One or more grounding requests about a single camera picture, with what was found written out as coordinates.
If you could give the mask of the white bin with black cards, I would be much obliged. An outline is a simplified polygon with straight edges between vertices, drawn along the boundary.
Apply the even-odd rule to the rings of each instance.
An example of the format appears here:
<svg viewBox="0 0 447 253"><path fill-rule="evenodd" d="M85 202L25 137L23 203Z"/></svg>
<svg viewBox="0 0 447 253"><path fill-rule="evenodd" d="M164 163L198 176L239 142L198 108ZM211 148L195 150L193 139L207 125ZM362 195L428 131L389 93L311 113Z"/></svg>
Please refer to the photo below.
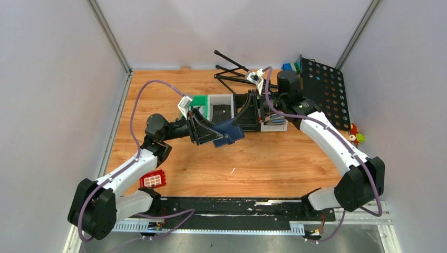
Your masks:
<svg viewBox="0 0 447 253"><path fill-rule="evenodd" d="M207 119L218 124L235 116L234 96L232 94L208 95Z"/></svg>

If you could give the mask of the red toy block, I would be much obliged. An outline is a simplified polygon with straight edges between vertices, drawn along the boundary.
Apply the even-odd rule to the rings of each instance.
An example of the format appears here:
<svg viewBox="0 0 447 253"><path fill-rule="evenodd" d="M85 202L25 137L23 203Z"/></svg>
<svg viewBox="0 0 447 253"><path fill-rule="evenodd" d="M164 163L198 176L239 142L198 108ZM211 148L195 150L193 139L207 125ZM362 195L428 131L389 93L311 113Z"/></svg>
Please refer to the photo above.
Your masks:
<svg viewBox="0 0 447 253"><path fill-rule="evenodd" d="M146 173L139 179L140 187L164 187L166 185L166 175L163 170L154 170Z"/></svg>

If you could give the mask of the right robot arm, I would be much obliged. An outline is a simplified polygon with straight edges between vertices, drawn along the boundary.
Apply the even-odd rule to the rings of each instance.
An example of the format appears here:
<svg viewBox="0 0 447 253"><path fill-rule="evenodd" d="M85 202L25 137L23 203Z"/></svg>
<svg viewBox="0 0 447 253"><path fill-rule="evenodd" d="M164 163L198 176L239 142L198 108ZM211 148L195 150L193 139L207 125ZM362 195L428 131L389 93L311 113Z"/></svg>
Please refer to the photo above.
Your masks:
<svg viewBox="0 0 447 253"><path fill-rule="evenodd" d="M291 122L310 137L331 159L341 179L337 185L316 189L303 197L311 209L342 208L367 210L370 201L380 203L384 190L385 164L356 148L330 123L321 107L302 95L300 80L293 71L277 74L277 92L270 91L272 68L249 70L245 79L256 86L260 105Z"/></svg>

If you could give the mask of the blue card holder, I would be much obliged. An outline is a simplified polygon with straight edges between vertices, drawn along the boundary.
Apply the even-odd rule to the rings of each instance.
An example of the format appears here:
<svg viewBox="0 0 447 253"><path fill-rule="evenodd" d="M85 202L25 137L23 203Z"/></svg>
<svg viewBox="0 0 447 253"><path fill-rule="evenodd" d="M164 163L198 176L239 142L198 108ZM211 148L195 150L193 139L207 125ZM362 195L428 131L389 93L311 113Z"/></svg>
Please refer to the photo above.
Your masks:
<svg viewBox="0 0 447 253"><path fill-rule="evenodd" d="M212 129L222 135L222 138L214 140L216 148L223 145L231 145L238 140L245 138L245 133L241 126L235 124L236 118L215 124Z"/></svg>

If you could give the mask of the black music stand tripod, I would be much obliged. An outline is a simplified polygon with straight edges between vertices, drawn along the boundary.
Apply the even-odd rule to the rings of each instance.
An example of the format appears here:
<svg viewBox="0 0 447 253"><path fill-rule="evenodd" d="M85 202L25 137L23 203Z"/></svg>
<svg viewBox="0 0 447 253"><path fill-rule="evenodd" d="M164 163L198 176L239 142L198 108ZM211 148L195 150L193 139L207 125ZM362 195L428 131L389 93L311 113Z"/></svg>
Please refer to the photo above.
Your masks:
<svg viewBox="0 0 447 253"><path fill-rule="evenodd" d="M213 53L235 66L234 68L230 69L219 64L215 65L215 68L219 70L219 72L214 74L213 78L221 83L228 91L230 91L232 94L242 94L242 92L236 92L234 89L232 89L230 85L227 84L227 81L232 83L250 85L253 87L255 86L255 84L249 82L245 78L246 74L249 71L247 67L222 54L218 50L214 50Z"/></svg>

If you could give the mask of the black cards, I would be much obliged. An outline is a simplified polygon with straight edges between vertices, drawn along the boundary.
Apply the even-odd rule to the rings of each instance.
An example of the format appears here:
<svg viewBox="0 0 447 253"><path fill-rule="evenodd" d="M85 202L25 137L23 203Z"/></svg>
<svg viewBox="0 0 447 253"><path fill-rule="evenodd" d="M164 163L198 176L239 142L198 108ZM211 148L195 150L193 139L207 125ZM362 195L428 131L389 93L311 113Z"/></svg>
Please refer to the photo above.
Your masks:
<svg viewBox="0 0 447 253"><path fill-rule="evenodd" d="M232 109L229 104L215 104L212 106L211 122L218 124L232 118Z"/></svg>

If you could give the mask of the black perforated stand plate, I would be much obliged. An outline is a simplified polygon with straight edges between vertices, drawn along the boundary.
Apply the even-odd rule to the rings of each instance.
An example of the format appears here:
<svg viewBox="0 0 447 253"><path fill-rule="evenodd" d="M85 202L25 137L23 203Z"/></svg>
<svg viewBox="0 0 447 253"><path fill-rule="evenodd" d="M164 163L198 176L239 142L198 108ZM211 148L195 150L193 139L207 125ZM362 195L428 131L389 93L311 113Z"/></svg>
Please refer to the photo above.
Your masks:
<svg viewBox="0 0 447 253"><path fill-rule="evenodd" d="M350 131L347 93L341 70L301 57L300 77L303 96L313 100L335 128Z"/></svg>

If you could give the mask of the green bin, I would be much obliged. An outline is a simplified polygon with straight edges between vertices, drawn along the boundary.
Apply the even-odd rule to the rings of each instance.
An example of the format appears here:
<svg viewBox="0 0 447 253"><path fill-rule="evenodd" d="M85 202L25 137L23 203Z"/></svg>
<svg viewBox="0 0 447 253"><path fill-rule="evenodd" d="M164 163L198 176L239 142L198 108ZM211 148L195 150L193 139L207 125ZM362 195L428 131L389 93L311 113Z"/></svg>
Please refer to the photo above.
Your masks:
<svg viewBox="0 0 447 253"><path fill-rule="evenodd" d="M191 97L192 101L189 104L189 107L187 109L181 109L179 108L180 114L184 117L186 117L186 113L189 110L192 110L193 108L199 109L199 112L206 118L209 119L209 99L208 95L195 95L194 97Z"/></svg>

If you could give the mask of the white bin with card holders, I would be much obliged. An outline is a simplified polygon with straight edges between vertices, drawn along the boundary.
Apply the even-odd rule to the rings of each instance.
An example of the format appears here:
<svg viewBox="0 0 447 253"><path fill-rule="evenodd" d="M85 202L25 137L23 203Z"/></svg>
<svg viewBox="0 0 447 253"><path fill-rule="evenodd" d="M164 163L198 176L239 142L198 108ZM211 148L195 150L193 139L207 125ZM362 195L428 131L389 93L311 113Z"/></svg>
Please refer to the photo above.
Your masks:
<svg viewBox="0 0 447 253"><path fill-rule="evenodd" d="M288 128L288 121L283 115L268 112L260 125L261 132L285 132Z"/></svg>

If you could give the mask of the blue green white blocks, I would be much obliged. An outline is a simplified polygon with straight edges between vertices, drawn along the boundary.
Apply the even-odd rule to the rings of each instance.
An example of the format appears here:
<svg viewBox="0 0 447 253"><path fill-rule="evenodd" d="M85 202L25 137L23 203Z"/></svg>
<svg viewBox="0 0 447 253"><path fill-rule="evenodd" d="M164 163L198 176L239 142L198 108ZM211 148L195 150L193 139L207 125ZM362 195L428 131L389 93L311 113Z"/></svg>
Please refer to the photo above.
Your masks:
<svg viewBox="0 0 447 253"><path fill-rule="evenodd" d="M301 63L293 62L293 63L284 63L281 67L283 71L294 71L297 74L301 73Z"/></svg>

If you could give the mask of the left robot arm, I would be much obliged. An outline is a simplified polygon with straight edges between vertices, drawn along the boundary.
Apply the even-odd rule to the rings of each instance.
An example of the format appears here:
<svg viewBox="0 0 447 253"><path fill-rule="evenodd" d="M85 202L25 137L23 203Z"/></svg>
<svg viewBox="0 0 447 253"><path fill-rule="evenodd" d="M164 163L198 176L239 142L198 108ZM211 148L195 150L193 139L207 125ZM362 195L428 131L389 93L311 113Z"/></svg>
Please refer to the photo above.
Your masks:
<svg viewBox="0 0 447 253"><path fill-rule="evenodd" d="M102 177L85 178L77 185L68 222L77 227L83 242L89 242L104 239L125 218L157 213L161 196L150 187L140 187L128 196L123 193L166 161L172 150L166 141L189 137L197 145L212 142L220 147L232 141L233 126L232 119L209 121L196 108L174 122L158 113L149 116L143 142L136 143L137 151L128 161Z"/></svg>

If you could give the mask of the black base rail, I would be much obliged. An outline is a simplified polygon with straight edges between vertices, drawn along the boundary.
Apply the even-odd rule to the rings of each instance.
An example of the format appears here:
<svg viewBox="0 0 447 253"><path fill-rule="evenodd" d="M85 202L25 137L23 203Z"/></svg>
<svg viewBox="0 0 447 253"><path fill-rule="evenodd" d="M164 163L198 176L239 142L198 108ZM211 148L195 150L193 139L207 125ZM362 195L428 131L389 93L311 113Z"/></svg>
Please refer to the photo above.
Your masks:
<svg viewBox="0 0 447 253"><path fill-rule="evenodd" d="M202 231L286 231L291 222L335 221L334 210L312 211L301 198L164 197L158 217L172 229L194 210L180 229Z"/></svg>

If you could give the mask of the colourful small toy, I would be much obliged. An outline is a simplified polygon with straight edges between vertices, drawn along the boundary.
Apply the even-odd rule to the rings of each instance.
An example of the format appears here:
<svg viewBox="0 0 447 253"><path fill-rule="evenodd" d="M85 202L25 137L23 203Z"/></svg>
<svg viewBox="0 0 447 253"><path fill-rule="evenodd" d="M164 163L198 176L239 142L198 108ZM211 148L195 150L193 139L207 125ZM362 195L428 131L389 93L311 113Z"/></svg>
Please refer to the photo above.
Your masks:
<svg viewBox="0 0 447 253"><path fill-rule="evenodd" d="M355 146L365 142L365 137L363 134L359 133L357 126L351 123L351 129L349 131L349 139Z"/></svg>

